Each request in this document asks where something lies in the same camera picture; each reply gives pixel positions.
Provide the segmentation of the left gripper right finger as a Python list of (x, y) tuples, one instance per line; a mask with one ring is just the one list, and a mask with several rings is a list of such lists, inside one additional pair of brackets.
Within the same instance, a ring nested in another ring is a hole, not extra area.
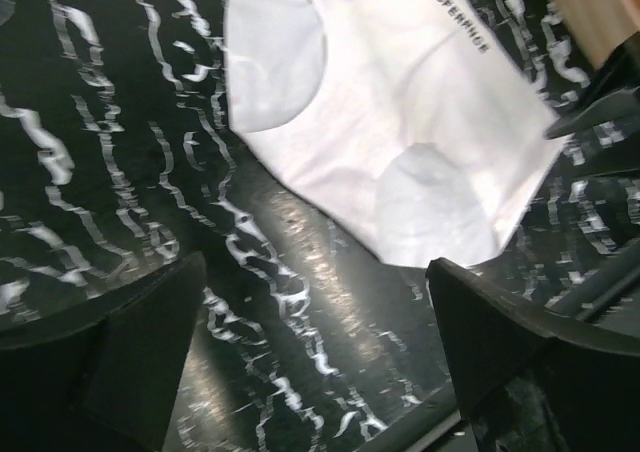
[(479, 450), (638, 450), (638, 338), (551, 312), (446, 259), (426, 277)]

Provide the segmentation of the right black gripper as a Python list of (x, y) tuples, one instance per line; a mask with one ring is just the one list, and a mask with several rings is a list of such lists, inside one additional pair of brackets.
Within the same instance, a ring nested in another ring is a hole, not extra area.
[[(639, 35), (617, 46), (596, 71), (577, 112), (559, 118), (544, 133), (547, 140), (575, 134), (605, 122), (639, 119)], [(577, 177), (638, 177), (639, 126), (620, 142), (588, 159)]]

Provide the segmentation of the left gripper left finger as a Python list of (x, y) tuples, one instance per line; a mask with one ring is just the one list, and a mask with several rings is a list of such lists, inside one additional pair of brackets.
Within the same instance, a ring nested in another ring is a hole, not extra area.
[(192, 253), (2, 331), (2, 450), (161, 450), (206, 278)]

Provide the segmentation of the white underwear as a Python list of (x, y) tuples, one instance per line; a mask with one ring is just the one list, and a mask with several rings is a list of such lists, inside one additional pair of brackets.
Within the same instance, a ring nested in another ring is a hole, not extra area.
[(467, 0), (226, 0), (229, 122), (384, 263), (506, 247), (561, 144)]

